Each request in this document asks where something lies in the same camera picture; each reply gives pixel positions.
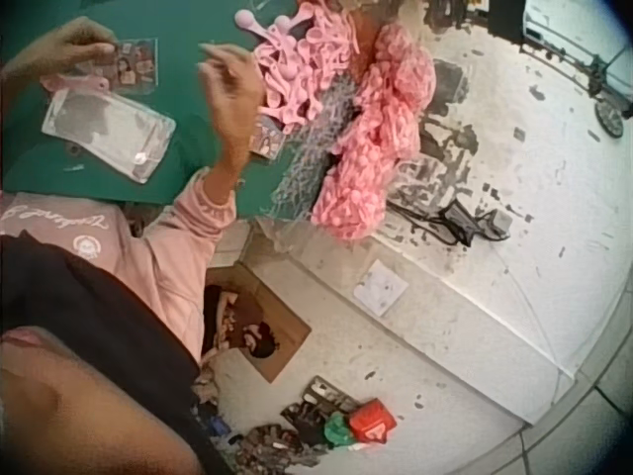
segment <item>green cutting mat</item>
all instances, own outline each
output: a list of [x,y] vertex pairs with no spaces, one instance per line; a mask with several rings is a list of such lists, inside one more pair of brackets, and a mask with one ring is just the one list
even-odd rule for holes
[[[295,0],[5,0],[3,62],[39,35],[81,15],[112,29],[119,39],[158,38],[158,87],[146,96],[129,96],[172,117],[177,124],[164,160],[144,185],[131,181],[84,152],[69,156],[65,144],[41,132],[45,94],[32,87],[14,105],[3,126],[3,187],[6,191],[169,204],[201,166],[213,164],[220,144],[210,125],[198,83],[199,43],[233,43],[253,48],[253,35],[235,27],[233,16],[253,10],[270,25],[296,11]],[[242,217],[265,214],[270,195],[289,166],[290,154],[273,164],[254,161],[237,193]],[[77,164],[80,171],[64,171]]]

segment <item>pink plastic part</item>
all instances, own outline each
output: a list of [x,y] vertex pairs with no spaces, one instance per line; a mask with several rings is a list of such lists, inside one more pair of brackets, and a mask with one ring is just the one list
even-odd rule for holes
[[436,86],[431,56],[399,25],[380,32],[376,58],[354,100],[363,112],[332,149],[340,162],[313,208],[313,223],[344,240],[364,238],[383,221],[386,187],[398,160],[420,148],[417,117]]
[[315,15],[315,6],[312,3],[305,2],[299,7],[299,12],[292,20],[285,15],[277,17],[275,25],[279,28],[279,31],[288,34],[293,28],[297,27],[307,20],[311,20]]
[[239,10],[235,14],[235,24],[238,25],[243,30],[247,30],[258,37],[263,38],[275,48],[281,49],[282,46],[278,39],[276,39],[273,35],[270,35],[264,27],[257,23],[255,16],[250,10]]
[[[323,109],[318,94],[349,67],[357,44],[347,15],[331,12],[323,2],[306,2],[292,19],[278,17],[267,30],[250,11],[241,10],[235,15],[240,28],[265,40],[253,51],[266,84],[267,107],[260,108],[260,113],[282,122],[284,134],[318,116]],[[289,35],[309,20],[314,24],[306,38],[297,41]]]
[[110,81],[105,77],[96,75],[87,76],[65,76],[63,74],[50,74],[40,78],[40,84],[48,92],[56,92],[61,89],[73,89],[76,87],[86,87],[98,91],[109,91]]

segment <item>hand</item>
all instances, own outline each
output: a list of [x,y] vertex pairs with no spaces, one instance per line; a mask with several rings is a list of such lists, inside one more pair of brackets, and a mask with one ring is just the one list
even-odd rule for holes
[[214,127],[223,141],[228,164],[241,170],[250,157],[250,138],[264,85],[249,51],[233,45],[201,48],[209,57],[199,64],[199,71]]
[[115,35],[86,17],[79,17],[35,40],[9,61],[3,72],[34,80],[63,72],[78,62],[108,59]]

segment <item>finger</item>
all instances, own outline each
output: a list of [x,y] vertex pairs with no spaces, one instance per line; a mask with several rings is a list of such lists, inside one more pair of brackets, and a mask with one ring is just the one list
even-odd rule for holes
[[230,52],[244,62],[251,62],[253,60],[252,52],[237,45],[217,45],[216,48],[220,48],[226,52]]
[[75,18],[63,27],[64,39],[77,45],[91,43],[115,43],[114,32],[88,17]]
[[226,68],[233,73],[239,73],[243,68],[244,61],[241,57],[223,49],[222,47],[216,47],[214,45],[200,45],[200,48],[209,56],[209,58],[221,61],[225,64]]
[[76,64],[78,62],[89,61],[91,59],[104,59],[112,56],[115,52],[115,46],[109,43],[95,43],[85,46],[68,47],[67,65]]
[[198,64],[198,75],[207,96],[207,102],[214,107],[220,107],[226,99],[225,83],[220,71],[207,62],[201,62]]

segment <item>pink plastic sprue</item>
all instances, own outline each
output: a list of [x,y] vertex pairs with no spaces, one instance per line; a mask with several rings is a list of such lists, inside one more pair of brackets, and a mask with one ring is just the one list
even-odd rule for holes
[[263,38],[273,47],[277,49],[282,49],[281,42],[273,35],[268,33],[268,31],[264,29],[264,27],[259,25],[259,23],[257,23],[255,16],[250,10],[239,10],[235,14],[235,24],[243,30],[247,30],[251,33],[254,33],[258,37]]
[[268,32],[273,35],[282,46],[283,57],[280,57],[278,63],[279,71],[285,79],[292,81],[297,77],[299,65],[301,64],[301,58],[295,52],[297,40],[289,35],[282,34],[275,25],[271,26]]
[[103,92],[110,90],[110,81],[105,77],[96,75],[66,76],[63,74],[50,74],[48,76],[42,76],[40,83],[44,89],[49,92],[56,92],[66,88],[73,89],[76,87],[87,87],[88,89]]
[[312,3],[302,3],[299,7],[297,15],[291,20],[286,15],[281,15],[275,20],[275,25],[279,28],[279,31],[284,34],[288,34],[293,28],[300,25],[307,20],[310,20],[315,15],[315,6]]

